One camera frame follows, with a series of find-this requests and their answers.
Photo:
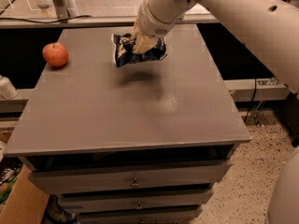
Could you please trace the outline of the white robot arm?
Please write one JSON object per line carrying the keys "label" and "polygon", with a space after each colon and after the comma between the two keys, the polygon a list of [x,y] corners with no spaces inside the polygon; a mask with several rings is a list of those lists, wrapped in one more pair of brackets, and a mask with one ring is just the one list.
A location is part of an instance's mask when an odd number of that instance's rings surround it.
{"label": "white robot arm", "polygon": [[299,92],[299,8],[281,0],[143,0],[133,53],[156,45],[195,5],[207,9],[292,93]]}

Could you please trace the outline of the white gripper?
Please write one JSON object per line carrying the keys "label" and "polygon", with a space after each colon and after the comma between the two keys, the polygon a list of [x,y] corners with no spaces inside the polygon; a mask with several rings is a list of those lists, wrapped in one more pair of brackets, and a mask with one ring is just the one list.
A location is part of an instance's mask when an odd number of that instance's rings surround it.
{"label": "white gripper", "polygon": [[175,26],[178,15],[179,9],[170,1],[143,0],[131,36],[135,41],[133,53],[143,54],[152,49],[157,44],[156,37],[165,37]]}

